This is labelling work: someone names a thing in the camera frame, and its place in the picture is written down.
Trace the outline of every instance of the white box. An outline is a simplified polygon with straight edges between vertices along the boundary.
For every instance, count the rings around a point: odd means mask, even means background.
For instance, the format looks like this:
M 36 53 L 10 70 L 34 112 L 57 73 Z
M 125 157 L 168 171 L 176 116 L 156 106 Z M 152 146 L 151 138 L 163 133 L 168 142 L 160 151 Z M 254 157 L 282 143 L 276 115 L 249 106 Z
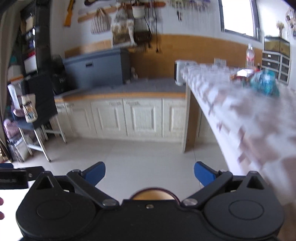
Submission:
M 24 61 L 24 64 L 25 64 L 25 70 L 27 74 L 36 71 L 37 70 L 36 55 L 33 55 L 30 58 L 27 58 Z
M 22 68 L 20 65 L 12 65 L 8 68 L 7 73 L 7 80 L 10 81 L 11 79 L 21 76 L 22 75 Z

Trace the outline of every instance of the wooden counter edge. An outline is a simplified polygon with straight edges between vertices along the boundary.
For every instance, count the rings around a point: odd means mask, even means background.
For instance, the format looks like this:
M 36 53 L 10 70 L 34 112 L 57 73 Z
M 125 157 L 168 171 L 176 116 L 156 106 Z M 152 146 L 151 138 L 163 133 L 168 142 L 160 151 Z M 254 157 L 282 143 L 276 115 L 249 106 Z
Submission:
M 108 93 L 108 94 L 87 94 L 65 96 L 55 99 L 56 103 L 79 101 L 79 100 L 96 100 L 96 99 L 119 99 L 119 98 L 172 98 L 185 99 L 185 93 L 176 92 L 129 92 L 129 93 Z
M 186 116 L 182 140 L 182 152 L 194 148 L 198 126 L 199 105 L 188 84 L 186 84 Z

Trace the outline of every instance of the window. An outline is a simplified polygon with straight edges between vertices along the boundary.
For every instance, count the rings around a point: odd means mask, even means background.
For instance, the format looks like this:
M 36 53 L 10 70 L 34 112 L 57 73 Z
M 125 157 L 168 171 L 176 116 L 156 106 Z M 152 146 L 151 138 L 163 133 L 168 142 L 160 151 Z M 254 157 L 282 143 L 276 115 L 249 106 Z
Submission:
M 219 0 L 221 31 L 261 41 L 256 0 Z

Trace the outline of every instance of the window frame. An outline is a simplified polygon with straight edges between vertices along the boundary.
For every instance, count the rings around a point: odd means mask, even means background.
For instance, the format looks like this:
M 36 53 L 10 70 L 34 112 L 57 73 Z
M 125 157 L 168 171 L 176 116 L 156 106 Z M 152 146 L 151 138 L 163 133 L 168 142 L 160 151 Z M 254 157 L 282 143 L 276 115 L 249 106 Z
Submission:
M 221 32 L 239 35 L 239 36 L 249 38 L 249 39 L 253 39 L 253 40 L 256 40 L 256 41 L 259 41 L 259 42 L 262 41 L 260 23 L 259 23 L 258 7 L 257 7 L 256 0 L 250 0 L 251 10 L 252 10 L 252 18 L 253 18 L 254 36 L 249 36 L 249 35 L 246 35 L 246 34 L 241 34 L 241 33 L 238 33 L 238 32 L 232 31 L 232 30 L 225 29 L 222 0 L 218 0 L 218 2 L 219 2 L 219 11 L 220 11 Z

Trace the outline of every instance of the human hand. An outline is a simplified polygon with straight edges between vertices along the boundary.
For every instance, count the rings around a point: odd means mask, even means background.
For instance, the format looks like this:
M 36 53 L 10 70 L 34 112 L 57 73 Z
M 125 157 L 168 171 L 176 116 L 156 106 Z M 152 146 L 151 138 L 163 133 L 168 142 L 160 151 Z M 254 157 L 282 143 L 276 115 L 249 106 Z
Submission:
M 0 198 L 0 206 L 3 205 L 4 201 L 2 198 Z M 0 212 L 0 220 L 2 220 L 4 218 L 4 214 L 2 212 Z

